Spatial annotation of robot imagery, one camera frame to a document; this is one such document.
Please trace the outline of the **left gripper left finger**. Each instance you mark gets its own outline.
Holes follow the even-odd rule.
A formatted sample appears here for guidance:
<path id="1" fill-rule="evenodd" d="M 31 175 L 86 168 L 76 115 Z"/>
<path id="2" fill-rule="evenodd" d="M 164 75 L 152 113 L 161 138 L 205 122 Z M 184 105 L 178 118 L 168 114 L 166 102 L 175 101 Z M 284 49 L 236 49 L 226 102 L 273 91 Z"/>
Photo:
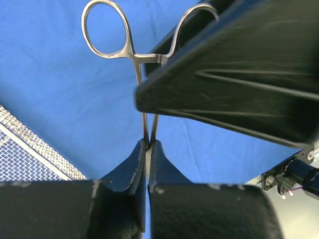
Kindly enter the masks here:
<path id="1" fill-rule="evenodd" d="M 146 225 L 146 146 L 100 179 L 2 182 L 3 239 L 140 239 Z"/>

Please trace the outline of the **wire mesh instrument tray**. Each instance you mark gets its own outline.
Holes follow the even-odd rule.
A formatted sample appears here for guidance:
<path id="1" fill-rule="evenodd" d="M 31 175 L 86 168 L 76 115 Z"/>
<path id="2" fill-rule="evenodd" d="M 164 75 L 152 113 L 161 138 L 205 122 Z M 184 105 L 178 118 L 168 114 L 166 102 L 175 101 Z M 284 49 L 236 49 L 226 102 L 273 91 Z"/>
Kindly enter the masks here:
<path id="1" fill-rule="evenodd" d="M 87 178 L 55 149 L 0 108 L 0 180 L 61 181 Z"/>

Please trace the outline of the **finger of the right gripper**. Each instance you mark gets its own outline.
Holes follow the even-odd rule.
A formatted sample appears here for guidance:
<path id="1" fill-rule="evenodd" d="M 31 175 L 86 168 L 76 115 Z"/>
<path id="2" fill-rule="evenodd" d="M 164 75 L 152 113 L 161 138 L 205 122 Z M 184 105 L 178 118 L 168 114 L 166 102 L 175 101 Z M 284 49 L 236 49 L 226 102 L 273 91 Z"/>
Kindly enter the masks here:
<path id="1" fill-rule="evenodd" d="M 145 64 L 146 77 L 163 75 L 179 65 L 208 29 L 223 19 L 223 12 L 237 3 L 237 0 L 203 0 L 189 7 L 176 27 L 151 51 L 156 59 Z"/>
<path id="2" fill-rule="evenodd" d="M 319 138 L 319 3 L 238 0 L 135 91 L 139 111 L 290 147 Z"/>

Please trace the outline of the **blue surgical drape cloth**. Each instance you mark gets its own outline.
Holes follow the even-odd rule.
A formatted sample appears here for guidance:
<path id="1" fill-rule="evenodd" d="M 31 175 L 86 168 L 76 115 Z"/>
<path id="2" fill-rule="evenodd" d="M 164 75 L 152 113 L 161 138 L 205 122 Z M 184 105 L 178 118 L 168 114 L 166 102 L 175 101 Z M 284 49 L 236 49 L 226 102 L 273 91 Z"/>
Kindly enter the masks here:
<path id="1" fill-rule="evenodd" d="M 140 139 L 128 60 L 94 56 L 80 30 L 83 0 L 0 3 L 0 104 L 75 165 L 100 179 L 127 159 Z M 258 154 L 288 149 L 191 120 L 164 118 L 168 160 L 193 183 L 242 184 Z"/>

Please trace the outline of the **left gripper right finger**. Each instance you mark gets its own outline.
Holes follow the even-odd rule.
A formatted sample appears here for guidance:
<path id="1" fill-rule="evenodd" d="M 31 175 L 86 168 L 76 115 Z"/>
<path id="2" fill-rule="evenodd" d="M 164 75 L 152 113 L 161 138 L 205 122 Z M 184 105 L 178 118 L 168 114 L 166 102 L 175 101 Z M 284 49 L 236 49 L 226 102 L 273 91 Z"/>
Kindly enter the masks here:
<path id="1" fill-rule="evenodd" d="M 193 183 L 152 146 L 148 192 L 154 239 L 281 239 L 275 210 L 258 187 Z"/>

